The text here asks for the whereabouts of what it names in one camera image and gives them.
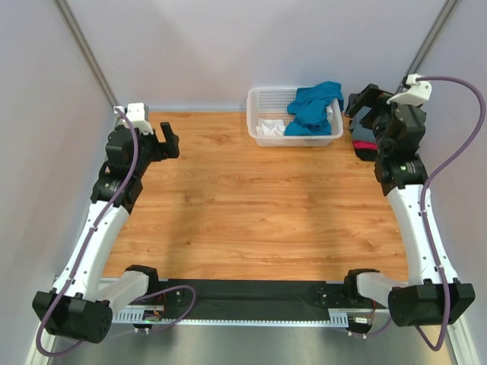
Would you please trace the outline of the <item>blue t shirt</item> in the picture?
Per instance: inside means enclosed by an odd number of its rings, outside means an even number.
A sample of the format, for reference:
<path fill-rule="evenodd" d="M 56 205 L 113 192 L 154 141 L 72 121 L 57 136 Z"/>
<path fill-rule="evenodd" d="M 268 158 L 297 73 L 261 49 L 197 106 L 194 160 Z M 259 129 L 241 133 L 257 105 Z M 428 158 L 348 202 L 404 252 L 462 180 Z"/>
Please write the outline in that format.
<path fill-rule="evenodd" d="M 295 99 L 287 106 L 287 112 L 294 116 L 285 130 L 285 136 L 327 136 L 332 134 L 326 108 L 337 100 L 343 111 L 342 85 L 325 81 L 314 87 L 300 87 Z"/>

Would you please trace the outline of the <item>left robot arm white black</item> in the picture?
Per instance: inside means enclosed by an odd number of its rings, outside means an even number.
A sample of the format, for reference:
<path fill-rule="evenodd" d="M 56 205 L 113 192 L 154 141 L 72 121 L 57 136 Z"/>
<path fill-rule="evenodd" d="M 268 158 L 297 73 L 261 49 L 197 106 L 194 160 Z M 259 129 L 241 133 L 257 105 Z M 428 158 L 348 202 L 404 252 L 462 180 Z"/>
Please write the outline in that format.
<path fill-rule="evenodd" d="M 107 158 L 95 182 L 87 220 L 64 271 L 48 292 L 35 294 L 32 307 L 41 325 L 38 333 L 100 343 L 113 317 L 130 303 L 155 303 L 160 296 L 156 269 L 130 265 L 123 275 L 100 286 L 103 268 L 119 232 L 142 192 L 149 165 L 180 155 L 179 138 L 170 123 L 161 123 L 165 140 L 119 125 L 107 139 Z"/>

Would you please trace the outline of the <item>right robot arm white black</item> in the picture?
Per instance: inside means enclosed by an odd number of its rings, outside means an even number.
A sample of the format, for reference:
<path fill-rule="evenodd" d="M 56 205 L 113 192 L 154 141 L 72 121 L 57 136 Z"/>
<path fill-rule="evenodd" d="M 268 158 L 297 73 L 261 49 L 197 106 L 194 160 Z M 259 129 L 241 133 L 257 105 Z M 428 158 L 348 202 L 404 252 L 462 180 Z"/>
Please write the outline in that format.
<path fill-rule="evenodd" d="M 369 109 L 360 123 L 377 145 L 374 173 L 393 209 L 408 262 L 408 280 L 396 281 L 375 269 L 349 271 L 342 296 L 354 307 L 368 299 L 385 306 L 399 327 L 454 324 L 475 300 L 471 284 L 460 281 L 444 250 L 431 206 L 428 178 L 419 154 L 426 113 L 420 102 L 396 102 L 369 84 L 351 94 L 345 114 Z"/>

